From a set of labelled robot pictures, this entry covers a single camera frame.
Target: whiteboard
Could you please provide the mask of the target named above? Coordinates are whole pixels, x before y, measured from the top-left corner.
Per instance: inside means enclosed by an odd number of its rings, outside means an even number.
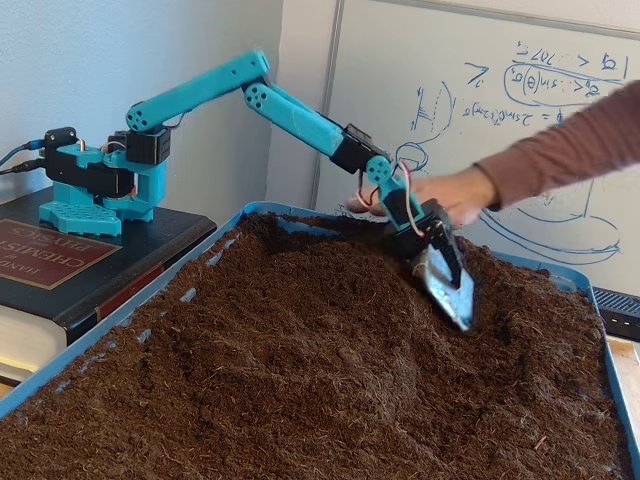
[[[408,161],[416,177],[462,170],[640,78],[635,35],[418,3],[344,0],[325,112]],[[347,214],[356,188],[356,175],[323,157],[314,208]],[[485,211],[462,233],[640,295],[638,208],[640,170],[617,172]]]

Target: blue tray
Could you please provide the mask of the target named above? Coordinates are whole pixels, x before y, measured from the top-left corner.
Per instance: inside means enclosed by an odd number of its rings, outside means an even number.
[[[29,377],[28,380],[21,383],[10,394],[4,397],[0,401],[0,419],[10,414],[13,410],[22,405],[29,397],[36,394],[37,391],[49,382],[55,381],[55,377],[60,374],[70,363],[72,363],[77,357],[83,355],[89,348],[95,345],[103,336],[105,336],[111,329],[119,325],[125,325],[130,321],[130,318],[134,311],[145,302],[147,302],[156,293],[164,289],[169,282],[178,274],[182,267],[200,257],[203,253],[209,250],[215,245],[222,236],[233,230],[240,218],[245,214],[250,213],[276,213],[293,215],[297,217],[311,217],[322,216],[325,218],[335,218],[331,215],[325,215],[312,210],[300,209],[296,207],[290,207],[287,205],[281,205],[277,203],[269,202],[256,202],[247,205],[244,210],[237,213],[229,222],[223,227],[219,228],[208,239],[202,242],[200,245],[191,250],[180,261],[176,262],[171,268],[160,275],[156,280],[151,282],[146,288],[138,292],[122,307],[112,313],[109,317],[95,326],[92,330],[87,332],[82,338],[71,344],[62,353],[55,357],[49,364],[40,369],[34,375]],[[315,235],[337,235],[337,232],[327,230],[319,227],[310,227],[303,223],[285,221],[279,219],[280,225],[289,232],[305,231]],[[229,240],[227,246],[233,243],[233,239]],[[216,255],[212,262],[217,262],[222,258],[224,251]],[[518,267],[526,267],[532,270],[546,269],[551,273],[551,279],[558,286],[558,288],[565,292],[583,292],[589,300],[596,306],[595,296],[589,282],[589,279],[567,267],[557,266],[553,264],[547,264],[530,260],[526,258],[516,257],[512,255],[505,255],[494,252],[494,255],[502,260],[508,261]],[[108,352],[97,354],[93,360],[101,358]],[[609,382],[613,392],[613,397],[618,409],[618,415],[624,425],[625,432],[628,439],[628,447],[631,452],[633,472],[636,480],[640,480],[640,450],[638,448],[638,441],[633,431],[633,427],[630,421],[629,412],[627,411],[627,402],[625,401],[624,394],[620,385],[620,379],[618,372],[613,361],[613,355],[606,344],[606,356],[605,356],[607,372],[609,374]],[[59,385],[59,389],[63,390],[65,385]]]

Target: brown soil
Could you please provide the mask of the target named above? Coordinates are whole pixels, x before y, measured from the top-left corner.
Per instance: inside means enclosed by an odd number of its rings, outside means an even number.
[[[0,424],[0,478],[632,478],[581,296],[466,244],[464,335],[377,227],[239,231]]]

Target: human hand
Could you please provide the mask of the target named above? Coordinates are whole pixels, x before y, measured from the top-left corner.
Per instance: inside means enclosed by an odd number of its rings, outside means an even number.
[[[411,188],[419,203],[435,198],[449,215],[454,229],[473,223],[478,219],[483,208],[497,201],[497,192],[493,183],[477,167],[470,167],[454,175],[412,179]],[[368,200],[372,191],[373,189],[363,191],[362,198]],[[375,216],[386,216],[377,193],[369,208],[357,197],[349,200],[346,207],[352,213],[368,212]]]

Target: person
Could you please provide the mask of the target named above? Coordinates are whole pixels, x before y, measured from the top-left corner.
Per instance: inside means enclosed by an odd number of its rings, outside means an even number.
[[[520,140],[458,173],[411,183],[418,201],[437,199],[453,227],[462,228],[474,222],[483,209],[499,211],[551,189],[637,163],[640,81],[636,80],[566,118],[560,127]],[[370,198],[371,192],[363,192],[363,197]],[[353,213],[385,215],[377,199],[367,208],[354,197],[346,207]]]

